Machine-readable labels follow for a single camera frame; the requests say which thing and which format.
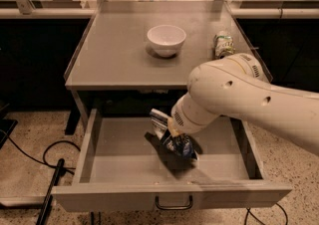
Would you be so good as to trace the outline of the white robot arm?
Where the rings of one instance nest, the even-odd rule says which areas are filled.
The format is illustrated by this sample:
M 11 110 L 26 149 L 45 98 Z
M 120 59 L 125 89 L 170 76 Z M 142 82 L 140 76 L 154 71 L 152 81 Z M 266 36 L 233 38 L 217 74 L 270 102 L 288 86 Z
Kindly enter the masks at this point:
M 319 154 L 319 94 L 267 83 L 252 55 L 235 54 L 194 68 L 168 127 L 191 134 L 221 115 L 248 121 Z

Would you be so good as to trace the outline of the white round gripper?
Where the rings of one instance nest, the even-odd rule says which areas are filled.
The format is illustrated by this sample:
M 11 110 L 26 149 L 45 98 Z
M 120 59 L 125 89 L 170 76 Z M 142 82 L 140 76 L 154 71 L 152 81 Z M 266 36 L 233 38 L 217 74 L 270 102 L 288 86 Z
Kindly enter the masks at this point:
M 218 114 L 208 112 L 198 105 L 190 96 L 182 96 L 171 109 L 171 117 L 167 119 L 167 129 L 172 137 L 181 133 L 196 133 L 206 128 L 218 118 Z

